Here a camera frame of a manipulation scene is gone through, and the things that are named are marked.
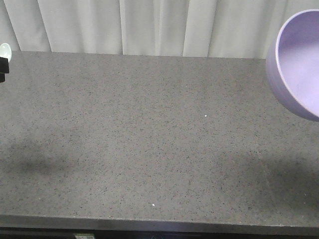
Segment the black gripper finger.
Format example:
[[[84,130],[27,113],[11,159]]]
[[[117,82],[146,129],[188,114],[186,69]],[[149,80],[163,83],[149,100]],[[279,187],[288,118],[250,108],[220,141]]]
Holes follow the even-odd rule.
[[[2,74],[9,73],[9,61],[7,58],[0,57],[0,73]]]
[[[0,83],[3,83],[5,81],[5,74],[0,73]]]

